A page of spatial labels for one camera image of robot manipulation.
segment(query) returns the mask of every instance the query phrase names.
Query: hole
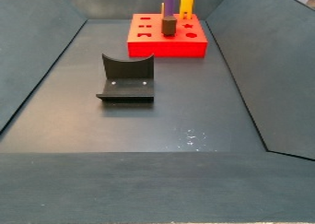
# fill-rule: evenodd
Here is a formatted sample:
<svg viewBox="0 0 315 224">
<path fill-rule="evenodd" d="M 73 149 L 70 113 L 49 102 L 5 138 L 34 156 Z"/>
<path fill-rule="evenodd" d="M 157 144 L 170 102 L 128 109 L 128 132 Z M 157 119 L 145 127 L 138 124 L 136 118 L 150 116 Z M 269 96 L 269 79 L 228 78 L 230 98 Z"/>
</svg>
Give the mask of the hole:
<svg viewBox="0 0 315 224">
<path fill-rule="evenodd" d="M 186 29 L 190 29 L 192 27 L 193 27 L 193 25 L 190 25 L 190 24 L 184 24 L 182 25 Z"/>
<path fill-rule="evenodd" d="M 194 38 L 197 35 L 194 33 L 186 33 L 185 36 L 189 38 Z"/>
<path fill-rule="evenodd" d="M 148 37 L 150 37 L 152 34 L 150 34 L 150 33 L 137 33 L 137 37 L 141 37 L 141 36 L 148 36 Z"/>
</svg>

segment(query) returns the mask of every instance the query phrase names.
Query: yellow peg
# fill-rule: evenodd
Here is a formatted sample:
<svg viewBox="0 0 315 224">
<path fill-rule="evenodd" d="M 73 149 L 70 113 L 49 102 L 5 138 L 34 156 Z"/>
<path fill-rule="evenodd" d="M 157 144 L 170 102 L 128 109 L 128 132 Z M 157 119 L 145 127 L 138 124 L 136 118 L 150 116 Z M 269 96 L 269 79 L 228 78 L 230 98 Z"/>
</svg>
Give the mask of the yellow peg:
<svg viewBox="0 0 315 224">
<path fill-rule="evenodd" d="M 192 18 L 192 6 L 193 6 L 193 0 L 181 0 L 180 19 Z"/>
</svg>

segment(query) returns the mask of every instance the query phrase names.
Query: purple peg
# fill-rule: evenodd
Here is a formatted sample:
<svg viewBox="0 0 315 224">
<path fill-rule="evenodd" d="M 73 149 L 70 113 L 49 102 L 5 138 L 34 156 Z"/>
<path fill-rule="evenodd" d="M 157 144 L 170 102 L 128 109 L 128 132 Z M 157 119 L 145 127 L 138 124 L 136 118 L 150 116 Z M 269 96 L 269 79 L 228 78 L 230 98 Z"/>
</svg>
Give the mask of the purple peg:
<svg viewBox="0 0 315 224">
<path fill-rule="evenodd" d="M 164 17 L 173 16 L 174 0 L 164 0 Z"/>
</svg>

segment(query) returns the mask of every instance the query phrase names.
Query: red block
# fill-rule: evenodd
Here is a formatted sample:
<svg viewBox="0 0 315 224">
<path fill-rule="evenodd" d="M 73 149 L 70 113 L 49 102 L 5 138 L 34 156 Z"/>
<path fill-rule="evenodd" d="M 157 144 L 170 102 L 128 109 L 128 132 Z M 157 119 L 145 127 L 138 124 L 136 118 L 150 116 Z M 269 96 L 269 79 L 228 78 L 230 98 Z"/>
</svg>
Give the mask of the red block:
<svg viewBox="0 0 315 224">
<path fill-rule="evenodd" d="M 130 57 L 204 57 L 208 41 L 198 24 L 197 16 L 177 19 L 174 37 L 161 33 L 161 14 L 133 14 L 128 36 Z"/>
</svg>

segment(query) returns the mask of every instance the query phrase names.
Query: black holder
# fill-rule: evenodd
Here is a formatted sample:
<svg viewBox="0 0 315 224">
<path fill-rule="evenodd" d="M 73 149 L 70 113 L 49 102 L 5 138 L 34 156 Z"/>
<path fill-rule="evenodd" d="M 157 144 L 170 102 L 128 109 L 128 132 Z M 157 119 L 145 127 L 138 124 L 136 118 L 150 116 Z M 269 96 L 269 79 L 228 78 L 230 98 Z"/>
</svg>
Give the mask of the black holder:
<svg viewBox="0 0 315 224">
<path fill-rule="evenodd" d="M 153 101 L 153 55 L 137 61 L 124 61 L 102 54 L 105 83 L 96 97 L 112 101 Z"/>
</svg>

